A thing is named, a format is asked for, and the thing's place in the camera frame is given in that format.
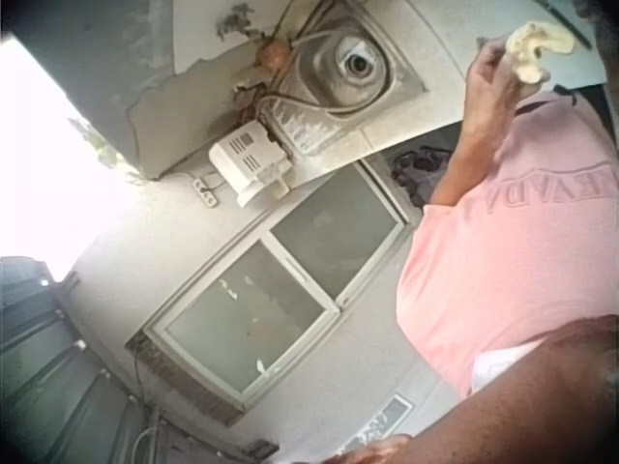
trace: pink t-shirt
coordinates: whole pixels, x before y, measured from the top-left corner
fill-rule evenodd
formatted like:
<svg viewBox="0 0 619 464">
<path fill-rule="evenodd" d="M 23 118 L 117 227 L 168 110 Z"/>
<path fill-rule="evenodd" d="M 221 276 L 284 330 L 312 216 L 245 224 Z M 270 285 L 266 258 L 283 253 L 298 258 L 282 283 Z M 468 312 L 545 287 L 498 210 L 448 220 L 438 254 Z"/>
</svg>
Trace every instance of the pink t-shirt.
<svg viewBox="0 0 619 464">
<path fill-rule="evenodd" d="M 465 397 L 475 357 L 583 317 L 617 314 L 619 169 L 589 103 L 516 117 L 486 179 L 427 205 L 398 286 L 398 322 Z"/>
</svg>

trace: white appliance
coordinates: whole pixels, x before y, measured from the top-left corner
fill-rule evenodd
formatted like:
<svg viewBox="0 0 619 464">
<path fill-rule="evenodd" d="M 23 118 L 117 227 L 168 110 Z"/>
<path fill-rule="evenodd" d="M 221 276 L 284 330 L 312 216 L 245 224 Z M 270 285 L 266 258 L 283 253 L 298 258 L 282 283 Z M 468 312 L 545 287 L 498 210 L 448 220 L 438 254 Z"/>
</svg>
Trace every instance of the white appliance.
<svg viewBox="0 0 619 464">
<path fill-rule="evenodd" d="M 292 168 L 286 152 L 251 121 L 218 141 L 209 151 L 211 163 L 239 194 L 242 207 L 262 191 L 280 199 L 290 188 L 283 174 Z"/>
</svg>

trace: countertop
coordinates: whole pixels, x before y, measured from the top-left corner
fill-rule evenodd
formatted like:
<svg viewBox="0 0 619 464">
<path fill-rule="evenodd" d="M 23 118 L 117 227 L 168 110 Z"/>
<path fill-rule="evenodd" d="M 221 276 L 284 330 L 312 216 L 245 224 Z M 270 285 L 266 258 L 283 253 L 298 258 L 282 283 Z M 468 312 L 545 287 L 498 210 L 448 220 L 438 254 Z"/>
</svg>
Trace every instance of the countertop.
<svg viewBox="0 0 619 464">
<path fill-rule="evenodd" d="M 367 0 L 366 9 L 397 44 L 424 82 L 427 92 L 363 123 L 320 155 L 295 159 L 286 176 L 295 188 L 350 162 L 461 120 L 464 77 L 477 51 L 478 37 L 498 37 L 529 20 L 556 23 L 531 0 Z M 570 0 L 553 4 L 592 44 L 593 29 L 579 18 Z M 578 44 L 575 54 L 544 55 L 552 74 L 545 88 L 605 82 L 597 52 Z"/>
</svg>

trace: window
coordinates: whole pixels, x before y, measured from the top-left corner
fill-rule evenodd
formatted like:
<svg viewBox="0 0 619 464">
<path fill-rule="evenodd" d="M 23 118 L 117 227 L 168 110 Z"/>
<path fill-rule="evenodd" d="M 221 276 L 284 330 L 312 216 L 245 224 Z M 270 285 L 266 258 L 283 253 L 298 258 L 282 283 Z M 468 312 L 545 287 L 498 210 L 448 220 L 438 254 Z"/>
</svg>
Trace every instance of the window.
<svg viewBox="0 0 619 464">
<path fill-rule="evenodd" d="M 247 405 L 346 310 L 404 227 L 362 165 L 280 208 L 147 329 L 224 398 Z"/>
<path fill-rule="evenodd" d="M 357 435 L 339 451 L 340 454 L 357 450 L 370 442 L 390 435 L 410 414 L 414 406 L 398 394 L 383 410 L 357 432 Z"/>
</svg>

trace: power strip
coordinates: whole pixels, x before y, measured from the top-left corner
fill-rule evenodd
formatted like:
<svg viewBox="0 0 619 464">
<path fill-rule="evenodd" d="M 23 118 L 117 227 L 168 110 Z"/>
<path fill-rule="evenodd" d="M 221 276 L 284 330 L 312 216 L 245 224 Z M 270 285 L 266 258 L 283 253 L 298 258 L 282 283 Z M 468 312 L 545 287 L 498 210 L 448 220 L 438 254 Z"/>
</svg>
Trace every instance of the power strip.
<svg viewBox="0 0 619 464">
<path fill-rule="evenodd" d="M 195 192 L 200 198 L 202 198 L 202 200 L 204 200 L 204 203 L 206 203 L 206 206 L 208 208 L 215 208 L 217 205 L 220 204 L 220 201 L 210 191 L 206 184 L 202 182 L 202 179 L 194 179 L 192 185 Z"/>
</svg>

